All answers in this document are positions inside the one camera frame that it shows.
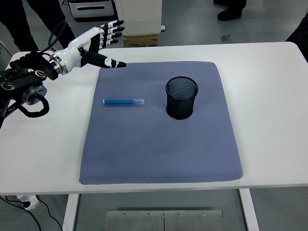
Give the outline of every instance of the white table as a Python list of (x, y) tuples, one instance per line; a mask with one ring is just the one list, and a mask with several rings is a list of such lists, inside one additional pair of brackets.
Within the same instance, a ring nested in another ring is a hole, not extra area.
[[(289, 42), (105, 49), (126, 63), (214, 62), (244, 175), (225, 182), (82, 185), (79, 169), (98, 67), (47, 80), (50, 112), (16, 111), (0, 129), (0, 194), (112, 193), (308, 185), (308, 65)], [(30, 107), (40, 110), (40, 105)]]

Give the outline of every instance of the blue marker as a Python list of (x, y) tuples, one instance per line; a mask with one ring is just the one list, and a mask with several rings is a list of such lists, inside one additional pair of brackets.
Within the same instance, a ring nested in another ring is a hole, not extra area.
[(104, 99), (103, 104), (144, 104), (144, 99)]

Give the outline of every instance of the black cable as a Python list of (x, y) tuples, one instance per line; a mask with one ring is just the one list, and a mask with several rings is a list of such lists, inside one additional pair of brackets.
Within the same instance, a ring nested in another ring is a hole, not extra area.
[(8, 203), (9, 205), (12, 205), (12, 206), (14, 206), (14, 207), (16, 207), (16, 208), (22, 209), (22, 210), (26, 211), (28, 214), (30, 214), (30, 215), (33, 217), (33, 219), (35, 220), (35, 222), (37, 223), (39, 230), (42, 231), (42, 229), (41, 229), (41, 227), (40, 227), (40, 225), (39, 225), (38, 220), (35, 218), (35, 216), (34, 216), (32, 213), (30, 213), (28, 210), (25, 210), (25, 208), (23, 208), (23, 207), (21, 208), (21, 207), (19, 207), (19, 206), (17, 206), (17, 205), (14, 205), (14, 204), (11, 204), (10, 202), (5, 201), (1, 196), (0, 196), (0, 198), (1, 198), (1, 200), (3, 200), (5, 203)]
[(63, 0), (61, 5), (68, 5), (68, 0)]
[(48, 205), (47, 205), (45, 202), (43, 202), (42, 200), (40, 200), (40, 199), (38, 198), (38, 196), (37, 196), (37, 199), (38, 199), (40, 202), (42, 202), (42, 203), (47, 207), (49, 216), (50, 216), (52, 219), (54, 219), (54, 220), (58, 223), (58, 225), (60, 226), (61, 231), (63, 231), (63, 229), (62, 229), (60, 223), (58, 222), (58, 220), (57, 220), (56, 218), (54, 218), (54, 217), (50, 214), (50, 210), (49, 210)]
[[(62, 26), (62, 28), (61, 28), (61, 31), (59, 32), (59, 34), (58, 34), (58, 36), (55, 38), (55, 40), (51, 43), (51, 40), (52, 40), (52, 37), (53, 37), (54, 34), (55, 34), (55, 31), (56, 31), (56, 30), (58, 29), (58, 27), (61, 26), (62, 24), (63, 24), (63, 26)], [(45, 51), (49, 50), (49, 49), (59, 40), (59, 37), (62, 35), (62, 33), (63, 33), (63, 31), (64, 31), (66, 25), (67, 25), (66, 20), (62, 20), (61, 22), (59, 22), (59, 23), (56, 25), (56, 27), (53, 29), (53, 31), (52, 31), (52, 33), (51, 33), (51, 35), (50, 35), (50, 37), (49, 37), (49, 40), (48, 40), (48, 47), (46, 47), (45, 49), (43, 49), (42, 51), (40, 51), (39, 54), (43, 54)]]

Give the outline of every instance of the blue mat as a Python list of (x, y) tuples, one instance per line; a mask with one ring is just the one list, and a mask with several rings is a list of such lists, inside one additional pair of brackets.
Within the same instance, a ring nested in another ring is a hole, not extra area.
[[(193, 114), (166, 113), (165, 85), (196, 81)], [(106, 98), (145, 99), (105, 105)], [(80, 168), (82, 184), (228, 181), (243, 175), (220, 76), (214, 63), (133, 63), (101, 69)]]

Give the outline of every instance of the pen holder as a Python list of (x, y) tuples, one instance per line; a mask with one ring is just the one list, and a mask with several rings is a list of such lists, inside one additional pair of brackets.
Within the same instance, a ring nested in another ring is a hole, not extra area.
[(166, 84), (168, 115), (174, 119), (187, 119), (192, 115), (198, 85), (191, 78), (178, 76)]

